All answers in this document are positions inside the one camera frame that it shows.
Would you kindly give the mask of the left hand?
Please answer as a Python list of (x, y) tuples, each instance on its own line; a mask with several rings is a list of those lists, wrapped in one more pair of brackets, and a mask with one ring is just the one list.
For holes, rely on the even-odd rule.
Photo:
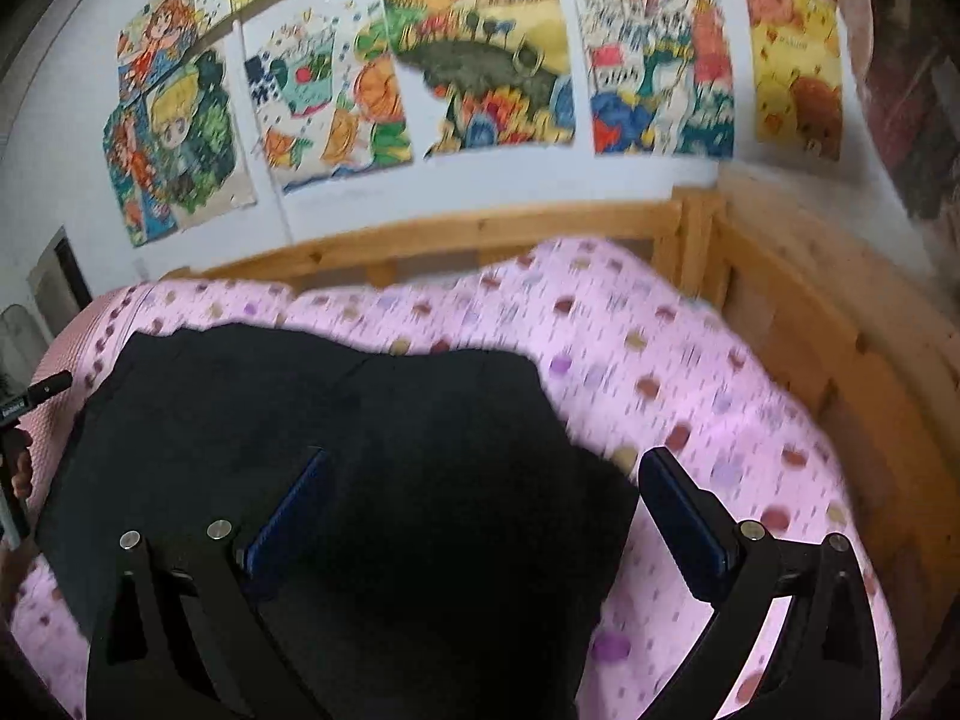
[(28, 450), (21, 450), (13, 460), (11, 484), (18, 499), (26, 500), (32, 495), (32, 460)]

